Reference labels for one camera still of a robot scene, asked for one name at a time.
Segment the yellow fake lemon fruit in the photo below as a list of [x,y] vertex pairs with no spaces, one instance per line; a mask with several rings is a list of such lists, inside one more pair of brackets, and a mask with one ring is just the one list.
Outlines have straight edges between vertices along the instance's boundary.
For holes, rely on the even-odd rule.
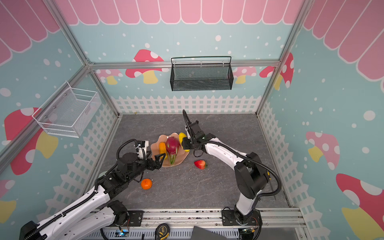
[[179,133],[179,142],[180,142],[180,145],[181,145],[182,149],[183,149],[185,152],[189,153],[190,150],[189,150],[189,149],[186,149],[186,148],[184,147],[184,144],[183,144],[183,140],[184,140],[184,138],[187,138],[187,135],[186,135],[185,133]]

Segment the orange-yellow fake mango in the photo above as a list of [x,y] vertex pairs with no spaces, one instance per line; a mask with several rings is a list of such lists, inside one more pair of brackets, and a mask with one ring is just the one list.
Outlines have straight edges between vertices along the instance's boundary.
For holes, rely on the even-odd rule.
[[160,142],[159,143],[159,154],[165,154],[167,156],[167,147],[165,142]]

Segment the magenta fake dragon fruit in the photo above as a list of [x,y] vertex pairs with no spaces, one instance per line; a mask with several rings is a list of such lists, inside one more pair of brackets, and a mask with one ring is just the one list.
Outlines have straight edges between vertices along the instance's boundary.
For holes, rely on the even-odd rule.
[[169,154],[170,164],[173,165],[176,161],[176,157],[180,148],[179,139],[175,137],[169,137],[166,141],[166,147]]

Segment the red fake strawberry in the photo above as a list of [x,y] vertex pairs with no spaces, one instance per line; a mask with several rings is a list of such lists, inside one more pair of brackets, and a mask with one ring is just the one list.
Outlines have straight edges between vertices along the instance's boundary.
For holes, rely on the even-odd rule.
[[198,160],[194,162],[194,165],[201,170],[204,170],[207,167],[207,163],[204,160]]

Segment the fake orange tangerine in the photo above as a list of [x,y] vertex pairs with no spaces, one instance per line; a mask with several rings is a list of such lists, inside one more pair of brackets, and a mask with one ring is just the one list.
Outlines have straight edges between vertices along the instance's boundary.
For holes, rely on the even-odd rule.
[[141,187],[143,190],[149,190],[153,186],[153,182],[151,179],[143,179],[141,181]]

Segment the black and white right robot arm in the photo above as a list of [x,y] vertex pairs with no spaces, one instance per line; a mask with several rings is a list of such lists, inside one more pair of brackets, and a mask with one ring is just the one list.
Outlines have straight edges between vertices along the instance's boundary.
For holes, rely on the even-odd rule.
[[264,165],[256,153],[239,152],[222,143],[216,136],[206,135],[201,130],[199,121],[192,122],[186,110],[183,110],[183,118],[187,136],[182,140],[182,147],[214,156],[234,170],[240,197],[232,212],[237,224],[247,225],[257,213],[255,206],[261,198],[272,197],[281,192],[280,177]]

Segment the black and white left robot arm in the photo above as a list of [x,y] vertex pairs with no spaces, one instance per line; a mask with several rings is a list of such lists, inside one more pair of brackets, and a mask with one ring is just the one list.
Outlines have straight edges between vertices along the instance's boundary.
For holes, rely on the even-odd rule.
[[159,170],[165,154],[151,159],[148,142],[135,139],[123,143],[116,152],[116,163],[82,197],[52,217],[39,223],[30,221],[20,230],[21,240],[80,240],[90,233],[115,225],[127,226],[131,216],[114,198],[132,181],[140,182],[144,172]]

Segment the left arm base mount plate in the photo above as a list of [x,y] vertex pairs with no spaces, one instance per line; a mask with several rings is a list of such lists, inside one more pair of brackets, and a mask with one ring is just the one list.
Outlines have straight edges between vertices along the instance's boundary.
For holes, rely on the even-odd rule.
[[143,220],[144,211],[129,210],[116,214],[114,224],[119,227],[140,227]]

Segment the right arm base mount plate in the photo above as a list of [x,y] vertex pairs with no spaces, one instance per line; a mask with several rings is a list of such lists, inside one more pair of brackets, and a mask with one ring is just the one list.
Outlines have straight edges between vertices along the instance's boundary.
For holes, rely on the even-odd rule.
[[247,215],[243,215],[238,210],[224,208],[222,213],[223,226],[262,226],[263,221],[259,210],[251,210]]

